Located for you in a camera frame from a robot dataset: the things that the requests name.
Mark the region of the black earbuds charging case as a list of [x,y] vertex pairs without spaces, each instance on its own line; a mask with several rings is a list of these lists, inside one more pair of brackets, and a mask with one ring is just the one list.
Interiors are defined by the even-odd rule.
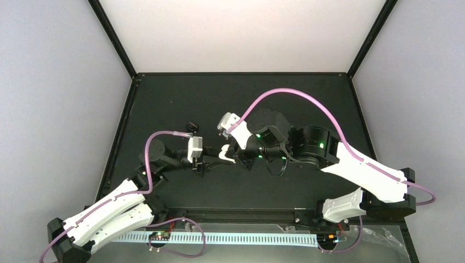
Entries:
[[196,133],[199,129],[198,125],[194,122],[187,122],[185,127],[186,130],[190,133]]

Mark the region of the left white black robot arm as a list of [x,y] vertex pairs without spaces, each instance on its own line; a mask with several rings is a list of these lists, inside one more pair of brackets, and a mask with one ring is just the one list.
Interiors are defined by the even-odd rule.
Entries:
[[48,249],[58,262],[88,262],[103,246],[130,231],[171,224],[168,208],[155,193],[168,183],[164,172],[202,171],[212,164],[234,163],[226,157],[229,145],[217,149],[203,146],[201,137],[178,132],[174,135],[188,139],[186,149],[172,152],[162,141],[150,137],[142,165],[119,186],[84,211],[48,223]]

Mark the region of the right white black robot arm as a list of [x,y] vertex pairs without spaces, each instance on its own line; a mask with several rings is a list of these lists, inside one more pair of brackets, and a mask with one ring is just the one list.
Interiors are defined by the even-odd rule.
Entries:
[[314,125],[296,128],[281,113],[260,109],[232,133],[222,156],[251,170],[256,159],[284,164],[307,163],[314,169],[354,183],[353,192],[321,201],[313,224],[325,230],[347,218],[367,215],[378,220],[400,220],[417,210],[407,191],[415,180],[411,168],[395,170],[346,146],[328,129]]

